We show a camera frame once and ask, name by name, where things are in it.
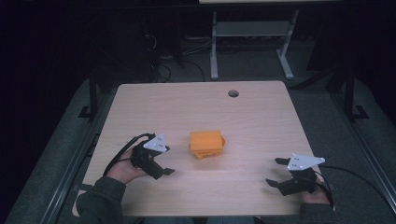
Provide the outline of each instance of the table leg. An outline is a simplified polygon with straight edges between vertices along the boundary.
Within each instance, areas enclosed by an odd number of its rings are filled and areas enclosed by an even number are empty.
[[[216,56],[216,35],[217,35],[217,12],[213,12],[213,23],[212,23],[212,51],[210,52],[210,78],[212,80],[219,79],[218,72],[218,58]]]
[[[283,44],[282,49],[276,50],[277,57],[280,60],[280,64],[282,65],[283,72],[285,73],[285,76],[287,79],[294,78],[293,73],[291,72],[291,69],[289,67],[288,60],[286,59],[286,51],[288,50],[288,47],[289,47],[289,42],[290,42],[291,36],[293,34],[293,30],[294,30],[294,27],[295,27],[295,24],[297,21],[298,13],[299,13],[298,9],[294,10],[291,20],[289,22],[288,30],[286,31],[285,43]]]

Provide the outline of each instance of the hole in table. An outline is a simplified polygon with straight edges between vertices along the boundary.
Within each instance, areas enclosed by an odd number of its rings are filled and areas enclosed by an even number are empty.
[[[228,91],[228,95],[233,98],[238,97],[239,91],[235,91],[235,90]]]

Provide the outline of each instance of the hand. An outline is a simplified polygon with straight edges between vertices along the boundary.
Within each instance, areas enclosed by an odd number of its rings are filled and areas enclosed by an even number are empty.
[[[315,185],[315,191],[309,193],[308,191],[304,191],[301,194],[303,198],[303,203],[326,203],[330,204],[329,200],[326,197],[326,193],[318,186]]]
[[[120,160],[129,159],[131,157],[131,153],[132,150],[128,149],[124,154],[122,154]],[[147,175],[146,172],[133,167],[130,160],[125,160],[116,162],[108,171],[106,176],[116,179],[124,184],[128,184],[132,180],[143,175]]]

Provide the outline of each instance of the black strap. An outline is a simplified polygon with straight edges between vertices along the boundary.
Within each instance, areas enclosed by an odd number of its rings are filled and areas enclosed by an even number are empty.
[[[117,155],[113,158],[113,160],[111,160],[111,162],[108,164],[105,171],[103,172],[103,176],[107,175],[107,173],[108,173],[108,171],[110,171],[111,167],[113,167],[113,165],[116,164],[120,160],[120,157],[122,156],[122,154],[124,154],[124,152],[126,152],[126,150],[128,150],[139,138],[144,137],[144,136],[150,138],[152,136],[152,134],[151,133],[143,133],[137,137],[134,137],[129,143],[127,143],[125,145],[125,147],[123,147],[120,150],[119,153],[117,153]]]

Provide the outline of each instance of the person's arm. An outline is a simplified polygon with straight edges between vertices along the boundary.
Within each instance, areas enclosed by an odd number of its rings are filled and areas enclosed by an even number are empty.
[[[130,155],[131,150],[128,150],[120,160],[127,159]],[[115,163],[106,176],[96,181],[92,189],[78,197],[78,223],[121,224],[121,201],[126,184],[143,175],[146,173],[134,168],[129,160]]]
[[[300,205],[300,224],[335,224],[338,223],[330,207],[325,192],[316,187],[312,193],[302,192],[303,203]]]

